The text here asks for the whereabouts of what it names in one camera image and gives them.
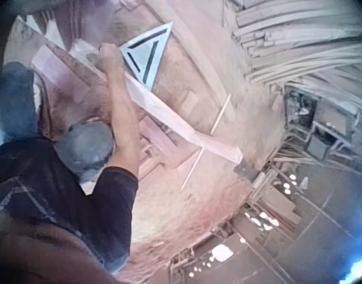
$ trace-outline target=ceiling light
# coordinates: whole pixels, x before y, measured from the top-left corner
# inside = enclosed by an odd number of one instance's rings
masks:
[[[218,262],[225,262],[228,258],[233,256],[233,251],[224,244],[219,244],[218,246],[214,247],[211,253]]]
[[[273,227],[272,227],[272,226],[268,226],[267,224],[264,224],[264,229],[265,229],[266,231],[269,231],[269,230],[273,229]]]
[[[252,220],[253,223],[256,224],[257,226],[261,226],[261,222],[258,221],[256,218],[251,218],[251,220]]]
[[[273,225],[275,225],[275,226],[277,226],[277,227],[280,225],[280,223],[278,222],[277,219],[272,219],[272,220],[270,220],[270,223],[272,223]]]

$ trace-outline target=person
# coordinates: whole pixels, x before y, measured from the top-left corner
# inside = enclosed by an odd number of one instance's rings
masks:
[[[130,253],[139,171],[137,117],[123,64],[115,45],[102,44],[98,65],[111,94],[115,147],[90,195],[60,159],[57,148],[62,146],[56,148],[40,134],[32,71],[18,63],[5,66],[0,82],[0,283],[116,283],[112,273]],[[94,123],[76,125],[76,132],[99,136],[102,127]],[[77,154],[72,148],[77,135],[67,138],[62,150]]]

